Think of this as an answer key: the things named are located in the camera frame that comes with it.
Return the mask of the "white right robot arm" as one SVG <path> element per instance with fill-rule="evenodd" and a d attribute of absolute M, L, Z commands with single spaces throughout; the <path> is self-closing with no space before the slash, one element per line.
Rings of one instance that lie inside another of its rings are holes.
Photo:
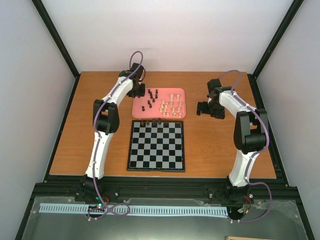
<path fill-rule="evenodd" d="M 208 114 L 224 119 L 228 110 L 235 118 L 233 142 L 237 152 L 228 179 L 233 187 L 245 187 L 256 159 L 270 143 L 267 112 L 245 102 L 230 86 L 213 87 L 207 97 L 208 101 L 198 103 L 198 116 Z"/>

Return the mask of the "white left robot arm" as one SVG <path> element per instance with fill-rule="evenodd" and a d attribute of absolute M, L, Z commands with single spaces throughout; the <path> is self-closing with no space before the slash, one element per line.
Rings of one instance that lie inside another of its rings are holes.
<path fill-rule="evenodd" d="M 94 144 L 90 162 L 82 180 L 83 187 L 87 189 L 86 195 L 92 201 L 99 201 L 104 195 L 104 188 L 100 186 L 100 181 L 104 177 L 109 145 L 120 126 L 118 107 L 125 96 L 135 98 L 145 95 L 146 87 L 141 83 L 144 76 L 143 66 L 133 65 L 129 70 L 121 71 L 110 92 L 93 103 Z"/>

